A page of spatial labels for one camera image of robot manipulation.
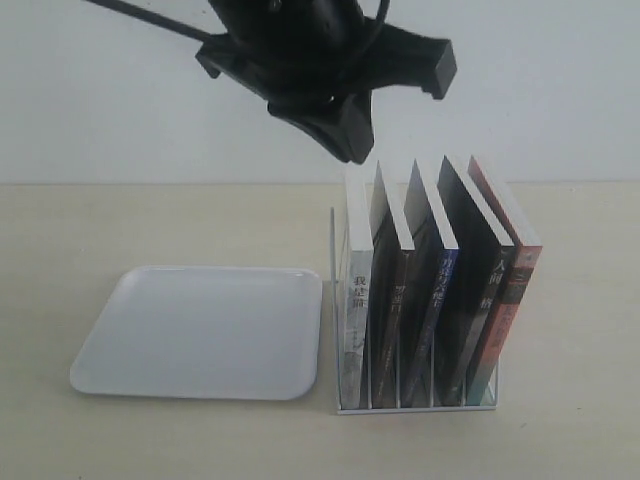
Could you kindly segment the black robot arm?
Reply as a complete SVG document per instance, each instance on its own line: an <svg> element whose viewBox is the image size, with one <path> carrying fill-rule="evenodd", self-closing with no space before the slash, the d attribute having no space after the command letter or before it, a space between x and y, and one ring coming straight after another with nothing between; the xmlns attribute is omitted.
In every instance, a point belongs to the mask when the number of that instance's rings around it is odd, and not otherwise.
<svg viewBox="0 0 640 480"><path fill-rule="evenodd" d="M363 164L374 146L372 93L417 87L445 97L457 73L451 40L387 22L357 1L214 1L226 28L196 58L212 78L226 75L261 97L268 113L343 163Z"/></svg>

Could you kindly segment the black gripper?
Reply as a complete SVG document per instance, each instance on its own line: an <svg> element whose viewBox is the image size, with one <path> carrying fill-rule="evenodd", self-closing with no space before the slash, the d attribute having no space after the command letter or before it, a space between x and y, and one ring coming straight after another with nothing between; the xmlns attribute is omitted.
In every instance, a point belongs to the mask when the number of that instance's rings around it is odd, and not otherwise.
<svg viewBox="0 0 640 480"><path fill-rule="evenodd" d="M267 101L271 116L298 128L340 162L355 164L363 164L374 146L371 90L418 87L442 100L455 77L451 40L391 24L355 58L311 49L290 58L259 54L239 47L228 34L216 34L196 59L211 78L229 77Z"/></svg>

